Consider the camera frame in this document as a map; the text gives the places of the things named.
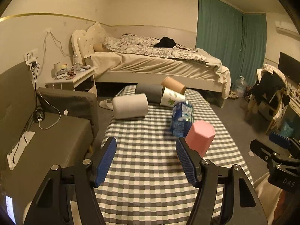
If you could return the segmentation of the white tufted headboard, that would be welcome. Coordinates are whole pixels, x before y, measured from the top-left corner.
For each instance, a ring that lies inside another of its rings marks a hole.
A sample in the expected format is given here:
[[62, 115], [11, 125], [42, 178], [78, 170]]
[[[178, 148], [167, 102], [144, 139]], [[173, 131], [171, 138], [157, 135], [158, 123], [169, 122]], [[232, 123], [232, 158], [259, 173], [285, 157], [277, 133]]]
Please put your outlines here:
[[99, 22], [94, 23], [85, 30], [75, 30], [71, 36], [71, 44], [73, 52], [77, 54], [77, 58], [81, 65], [85, 65], [84, 57], [93, 54], [94, 45], [103, 43], [107, 32]]

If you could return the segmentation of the grey white checkered tablecloth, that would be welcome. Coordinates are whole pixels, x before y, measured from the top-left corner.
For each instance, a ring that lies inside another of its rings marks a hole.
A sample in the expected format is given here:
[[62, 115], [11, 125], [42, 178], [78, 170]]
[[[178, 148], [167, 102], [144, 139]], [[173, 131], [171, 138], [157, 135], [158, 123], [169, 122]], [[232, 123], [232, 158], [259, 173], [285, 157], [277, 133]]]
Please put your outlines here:
[[197, 190], [176, 154], [172, 109], [148, 107], [136, 120], [110, 120], [116, 153], [96, 198], [107, 224], [185, 224]]

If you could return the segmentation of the beige pillow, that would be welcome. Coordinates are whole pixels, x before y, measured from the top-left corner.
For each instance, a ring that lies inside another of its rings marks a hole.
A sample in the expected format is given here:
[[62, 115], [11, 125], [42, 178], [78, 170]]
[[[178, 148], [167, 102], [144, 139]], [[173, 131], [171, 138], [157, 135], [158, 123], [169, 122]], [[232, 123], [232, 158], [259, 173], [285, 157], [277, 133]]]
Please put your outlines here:
[[107, 49], [102, 43], [94, 44], [93, 49], [95, 52], [112, 52], [111, 50]]

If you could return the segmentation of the bed with beige sheet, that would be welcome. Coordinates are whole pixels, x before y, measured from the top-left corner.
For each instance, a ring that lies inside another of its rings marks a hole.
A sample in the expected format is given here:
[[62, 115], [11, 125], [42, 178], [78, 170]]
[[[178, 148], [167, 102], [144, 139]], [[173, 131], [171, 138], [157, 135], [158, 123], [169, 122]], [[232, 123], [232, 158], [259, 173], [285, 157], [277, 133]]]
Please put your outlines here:
[[159, 84], [172, 77], [188, 88], [218, 92], [221, 101], [229, 96], [230, 71], [220, 59], [200, 48], [196, 50], [207, 58], [207, 64], [191, 60], [168, 59], [118, 52], [94, 52], [84, 62], [95, 67], [98, 82]]

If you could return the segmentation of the white cup green print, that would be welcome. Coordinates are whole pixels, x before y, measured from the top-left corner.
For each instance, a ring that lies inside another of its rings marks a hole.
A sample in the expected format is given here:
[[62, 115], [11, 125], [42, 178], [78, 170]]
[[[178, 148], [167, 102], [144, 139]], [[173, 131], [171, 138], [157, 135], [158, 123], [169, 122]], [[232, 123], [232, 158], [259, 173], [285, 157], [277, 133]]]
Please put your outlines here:
[[163, 93], [161, 97], [161, 106], [173, 107], [177, 102], [182, 102], [185, 100], [185, 96], [167, 87], [163, 88]]

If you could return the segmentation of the black garment on bed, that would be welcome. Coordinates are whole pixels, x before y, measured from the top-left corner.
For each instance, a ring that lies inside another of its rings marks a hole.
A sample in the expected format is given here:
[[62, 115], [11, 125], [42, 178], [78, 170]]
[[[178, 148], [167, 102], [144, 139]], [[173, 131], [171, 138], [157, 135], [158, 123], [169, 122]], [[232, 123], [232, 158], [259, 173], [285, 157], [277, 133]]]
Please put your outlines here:
[[159, 43], [156, 43], [153, 47], [154, 48], [173, 48], [176, 46], [176, 42], [168, 37], [163, 37], [160, 39]]

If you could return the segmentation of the teal basket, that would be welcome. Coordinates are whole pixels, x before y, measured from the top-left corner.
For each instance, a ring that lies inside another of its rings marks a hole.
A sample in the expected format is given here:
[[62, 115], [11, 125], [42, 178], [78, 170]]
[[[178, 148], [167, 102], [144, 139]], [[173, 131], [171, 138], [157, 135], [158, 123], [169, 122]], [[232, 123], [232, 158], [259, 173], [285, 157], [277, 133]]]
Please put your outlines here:
[[290, 120], [284, 120], [281, 129], [280, 129], [280, 135], [286, 138], [290, 138], [293, 136], [294, 132], [294, 124]]

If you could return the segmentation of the beige slipper near nightstand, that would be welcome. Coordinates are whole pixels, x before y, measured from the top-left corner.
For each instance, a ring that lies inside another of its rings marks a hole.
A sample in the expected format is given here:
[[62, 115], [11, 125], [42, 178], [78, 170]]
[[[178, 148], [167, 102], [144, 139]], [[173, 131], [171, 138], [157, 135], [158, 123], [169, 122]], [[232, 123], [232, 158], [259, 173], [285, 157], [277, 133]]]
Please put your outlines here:
[[111, 110], [113, 111], [113, 102], [111, 99], [105, 99], [105, 100], [101, 100], [99, 103], [99, 107], [106, 109], [106, 110]]

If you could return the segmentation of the dark grey cup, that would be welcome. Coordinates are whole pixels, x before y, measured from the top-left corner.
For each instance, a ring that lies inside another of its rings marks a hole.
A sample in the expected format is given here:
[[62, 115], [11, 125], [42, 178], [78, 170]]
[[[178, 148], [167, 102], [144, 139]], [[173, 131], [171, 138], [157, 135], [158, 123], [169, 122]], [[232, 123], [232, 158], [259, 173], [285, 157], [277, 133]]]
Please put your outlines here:
[[163, 86], [138, 83], [135, 88], [135, 94], [145, 94], [149, 103], [160, 104], [163, 94]]

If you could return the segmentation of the white bedside table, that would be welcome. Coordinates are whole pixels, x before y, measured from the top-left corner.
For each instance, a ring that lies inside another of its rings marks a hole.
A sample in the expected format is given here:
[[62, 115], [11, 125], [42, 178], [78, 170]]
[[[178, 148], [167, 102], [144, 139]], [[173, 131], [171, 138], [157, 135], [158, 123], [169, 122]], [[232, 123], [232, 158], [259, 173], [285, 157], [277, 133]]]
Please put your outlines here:
[[72, 79], [53, 79], [52, 81], [45, 83], [45, 87], [80, 92], [90, 92], [98, 96], [95, 81], [95, 69], [95, 67], [90, 67], [84, 72], [77, 73]]

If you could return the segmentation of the dark grey sofa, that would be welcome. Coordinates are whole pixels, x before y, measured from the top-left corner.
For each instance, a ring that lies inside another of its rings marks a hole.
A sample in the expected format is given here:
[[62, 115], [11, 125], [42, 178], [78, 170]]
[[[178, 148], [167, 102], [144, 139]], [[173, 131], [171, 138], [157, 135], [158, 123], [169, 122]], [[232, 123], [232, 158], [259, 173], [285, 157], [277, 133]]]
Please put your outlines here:
[[[23, 62], [1, 74], [1, 184], [13, 200], [18, 224], [50, 167], [70, 167], [82, 161], [98, 129], [98, 102], [93, 93], [35, 89]], [[7, 154], [25, 131], [35, 135], [11, 171]]]

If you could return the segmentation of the floral patterned duvet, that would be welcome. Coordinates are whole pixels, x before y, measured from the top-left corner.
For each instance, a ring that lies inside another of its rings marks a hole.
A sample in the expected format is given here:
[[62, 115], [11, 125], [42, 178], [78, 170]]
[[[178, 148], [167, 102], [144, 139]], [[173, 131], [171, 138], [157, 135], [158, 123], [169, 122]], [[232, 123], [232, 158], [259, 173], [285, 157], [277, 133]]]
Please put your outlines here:
[[194, 49], [187, 48], [176, 43], [173, 48], [154, 48], [160, 39], [154, 37], [137, 36], [135, 34], [123, 34], [119, 38], [107, 36], [103, 45], [113, 51], [123, 54], [137, 54], [165, 59], [191, 60], [201, 64], [207, 64], [207, 58]]

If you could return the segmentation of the pink hexagonal cup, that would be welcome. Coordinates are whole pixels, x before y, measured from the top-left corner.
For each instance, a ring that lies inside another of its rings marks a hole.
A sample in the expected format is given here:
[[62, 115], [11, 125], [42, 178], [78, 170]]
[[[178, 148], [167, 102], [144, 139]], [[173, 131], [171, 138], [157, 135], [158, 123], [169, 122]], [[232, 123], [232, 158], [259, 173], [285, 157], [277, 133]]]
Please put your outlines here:
[[197, 153], [204, 158], [206, 152], [208, 151], [214, 137], [215, 137], [214, 126], [204, 120], [195, 121], [187, 136], [185, 141], [189, 148], [197, 151]]

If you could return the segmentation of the brown paper cup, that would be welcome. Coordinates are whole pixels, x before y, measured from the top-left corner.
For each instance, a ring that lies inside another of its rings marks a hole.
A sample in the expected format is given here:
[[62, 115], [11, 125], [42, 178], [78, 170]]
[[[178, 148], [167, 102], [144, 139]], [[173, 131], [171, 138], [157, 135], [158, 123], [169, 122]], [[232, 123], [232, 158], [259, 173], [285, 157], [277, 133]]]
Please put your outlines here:
[[169, 76], [166, 77], [166, 78], [162, 81], [161, 85], [162, 85], [163, 87], [169, 88], [170, 90], [173, 90], [173, 91], [175, 91], [175, 92], [178, 92], [178, 93], [180, 93], [181, 95], [183, 95], [183, 94], [185, 93], [185, 91], [186, 91], [186, 86], [185, 86], [185, 85], [183, 85], [183, 84], [180, 83], [179, 81], [177, 81], [177, 80], [175, 80], [175, 79], [173, 79], [173, 78], [171, 78], [171, 77], [169, 77]]

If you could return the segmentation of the black television screen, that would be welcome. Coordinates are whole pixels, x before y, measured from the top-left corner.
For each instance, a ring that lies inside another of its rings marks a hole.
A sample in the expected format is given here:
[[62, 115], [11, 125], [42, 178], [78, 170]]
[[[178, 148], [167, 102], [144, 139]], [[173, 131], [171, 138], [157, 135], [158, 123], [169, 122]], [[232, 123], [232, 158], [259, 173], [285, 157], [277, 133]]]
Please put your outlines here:
[[299, 84], [300, 62], [293, 57], [280, 52], [278, 69], [295, 84]]

